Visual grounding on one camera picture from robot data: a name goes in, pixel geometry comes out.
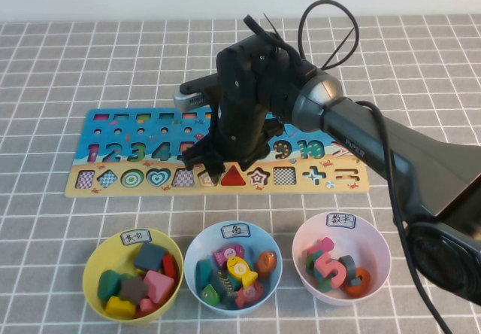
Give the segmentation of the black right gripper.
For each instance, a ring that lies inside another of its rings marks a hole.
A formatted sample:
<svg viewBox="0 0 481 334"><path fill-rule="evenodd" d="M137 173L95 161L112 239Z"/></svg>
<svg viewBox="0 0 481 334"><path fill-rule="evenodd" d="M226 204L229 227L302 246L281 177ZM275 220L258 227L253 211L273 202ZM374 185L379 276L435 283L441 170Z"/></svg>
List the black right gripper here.
<svg viewBox="0 0 481 334"><path fill-rule="evenodd" d="M267 111L257 105L252 111L211 104L208 133L183 152L187 168L204 165L213 184L218 184L227 162L236 162L245 172L270 153L269 141L284 131L284 124L268 119Z"/></svg>

